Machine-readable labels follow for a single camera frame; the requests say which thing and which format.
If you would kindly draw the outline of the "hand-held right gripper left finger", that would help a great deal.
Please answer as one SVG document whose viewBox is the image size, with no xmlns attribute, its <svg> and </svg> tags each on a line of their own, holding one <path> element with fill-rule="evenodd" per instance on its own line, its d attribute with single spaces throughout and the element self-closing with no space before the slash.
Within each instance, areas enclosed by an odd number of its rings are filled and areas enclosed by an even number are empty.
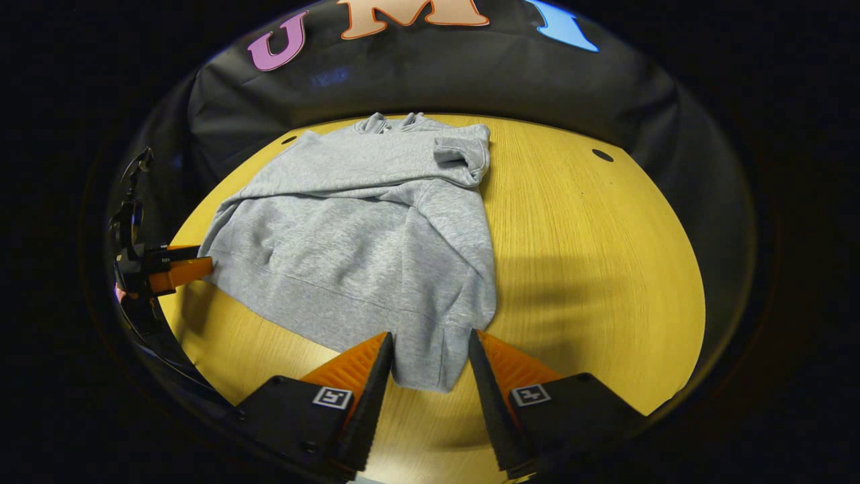
<svg viewBox="0 0 860 484">
<path fill-rule="evenodd" d="M 273 376 L 237 405 L 234 428 L 308 481 L 352 481 L 368 464 L 391 366 L 379 333 L 302 378 Z"/>
</svg>

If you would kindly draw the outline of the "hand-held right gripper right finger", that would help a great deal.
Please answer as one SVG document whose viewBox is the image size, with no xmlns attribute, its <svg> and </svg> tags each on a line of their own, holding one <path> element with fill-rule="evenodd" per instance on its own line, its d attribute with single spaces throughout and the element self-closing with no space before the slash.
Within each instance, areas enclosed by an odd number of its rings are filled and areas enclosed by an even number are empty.
<svg viewBox="0 0 860 484">
<path fill-rule="evenodd" d="M 593 374 L 562 376 L 485 331 L 471 331 L 469 359 L 492 450 L 511 480 L 614 450 L 647 423 Z"/>
</svg>

